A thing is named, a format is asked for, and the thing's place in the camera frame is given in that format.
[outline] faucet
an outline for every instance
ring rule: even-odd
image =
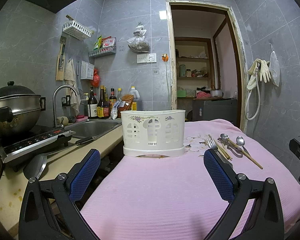
[[[57,125],[57,109],[56,109],[56,96],[57,96],[58,92],[63,88],[69,88],[74,92],[74,94],[76,96],[79,95],[79,92],[73,86],[70,86],[70,85],[62,85],[62,86],[58,87],[56,89],[56,91],[53,93],[52,108],[53,108],[53,125],[55,128],[58,128],[58,127],[63,128],[63,125],[60,125],[60,126]]]

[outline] pink wall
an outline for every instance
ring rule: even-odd
[[[216,44],[220,64],[221,89],[224,98],[231,98],[237,91],[237,70],[228,25],[225,25],[216,37]]]

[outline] metal bolt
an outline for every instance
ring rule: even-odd
[[[65,174],[65,173],[60,173],[60,174],[58,175],[58,179],[63,180],[66,176],[67,176],[67,174]]]
[[[271,179],[271,178],[268,178],[267,181],[268,181],[270,184],[274,184],[274,180]]]
[[[244,175],[244,174],[242,174],[242,173],[239,173],[239,174],[238,174],[238,178],[239,178],[240,180],[245,180],[247,177],[246,177],[246,175]]]
[[[35,182],[35,177],[31,177],[30,179],[29,179],[29,183],[34,183]]]

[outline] white hose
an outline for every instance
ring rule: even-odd
[[[169,105],[169,110],[171,108],[171,102],[170,102],[170,88],[169,88],[169,82],[168,82],[168,67],[167,67],[167,62],[166,63],[166,80],[167,80],[167,89],[168,89],[168,105]]]
[[[259,112],[259,109],[260,109],[260,90],[259,90],[259,84],[258,84],[258,71],[256,71],[256,82],[257,82],[257,91],[258,91],[258,99],[259,99],[259,102],[258,102],[258,108],[257,108],[256,113],[254,114],[254,116],[251,117],[251,118],[249,118],[249,117],[248,117],[248,113],[247,113],[247,108],[248,108],[250,96],[251,96],[251,93],[252,93],[252,90],[250,90],[250,91],[249,91],[248,98],[247,98],[247,101],[246,101],[246,106],[245,106],[245,108],[244,108],[244,116],[245,116],[245,118],[246,118],[248,121],[251,121],[251,120],[255,119],[255,117],[257,116],[257,114],[258,114],[258,112]]]

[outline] sink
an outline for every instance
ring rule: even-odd
[[[84,122],[74,123],[66,127],[66,130],[75,131],[73,137],[85,138],[88,136],[97,136],[96,139],[112,131],[121,125],[121,120],[112,119],[88,119]]]

